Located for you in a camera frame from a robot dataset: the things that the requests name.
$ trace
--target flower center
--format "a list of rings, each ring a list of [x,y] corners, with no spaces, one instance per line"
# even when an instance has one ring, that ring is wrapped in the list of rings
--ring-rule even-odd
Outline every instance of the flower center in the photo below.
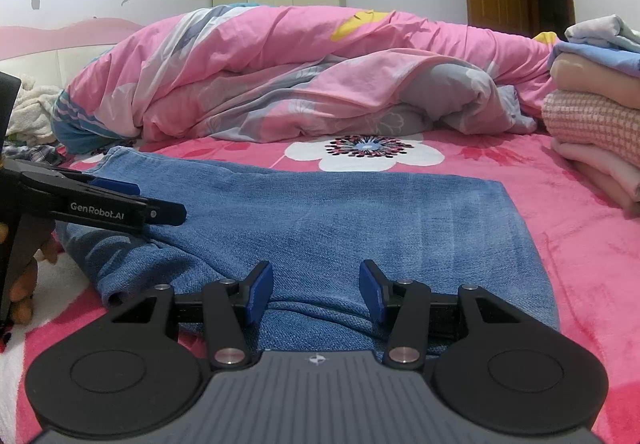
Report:
[[[344,135],[336,137],[330,144],[325,145],[327,153],[331,155],[348,155],[349,157],[397,157],[406,154],[412,145],[403,143],[395,137],[380,137],[378,135]]]

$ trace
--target pink and white checkered fabric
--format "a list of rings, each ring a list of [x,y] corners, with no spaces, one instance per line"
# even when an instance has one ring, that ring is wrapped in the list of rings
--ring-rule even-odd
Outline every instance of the pink and white checkered fabric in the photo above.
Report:
[[[640,110],[598,94],[559,90],[545,98],[542,117],[562,143],[596,145],[640,166]]]

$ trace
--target finger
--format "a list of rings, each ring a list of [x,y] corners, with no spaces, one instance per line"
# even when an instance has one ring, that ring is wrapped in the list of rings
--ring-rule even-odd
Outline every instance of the finger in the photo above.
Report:
[[[26,297],[17,303],[12,303],[9,316],[16,325],[29,324],[33,318],[33,299]]]
[[[36,288],[36,282],[38,280],[38,262],[35,259],[31,259],[24,272],[20,275],[20,278],[16,280],[9,292],[10,301],[20,301],[22,298],[31,296]]]
[[[49,240],[42,244],[40,250],[50,264],[55,264],[58,261],[58,245],[53,237],[49,237]]]

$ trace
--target gray ribbed panel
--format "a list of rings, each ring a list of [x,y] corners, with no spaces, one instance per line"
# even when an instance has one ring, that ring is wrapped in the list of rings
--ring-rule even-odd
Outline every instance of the gray ribbed panel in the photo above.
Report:
[[[212,379],[166,427],[121,444],[597,444],[587,430],[521,439],[475,426],[446,408],[412,372],[371,352],[265,352],[258,364]],[[83,441],[53,433],[37,444]]]

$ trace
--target folded pink garment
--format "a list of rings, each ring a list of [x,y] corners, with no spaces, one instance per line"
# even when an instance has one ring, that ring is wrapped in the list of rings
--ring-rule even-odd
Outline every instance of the folded pink garment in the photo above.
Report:
[[[560,90],[592,92],[625,107],[640,109],[640,78],[565,52],[551,66],[551,78]]]
[[[545,98],[542,117],[559,141],[596,145],[640,166],[640,110],[597,94],[557,90]]]
[[[612,179],[633,201],[640,201],[640,169],[609,150],[594,145],[561,143],[557,139],[551,142],[551,148],[570,161],[580,161],[594,167]]]
[[[640,216],[640,203],[633,201],[610,175],[580,161],[574,161],[574,166],[576,170],[606,193],[613,202],[618,204],[624,210],[625,217]]]

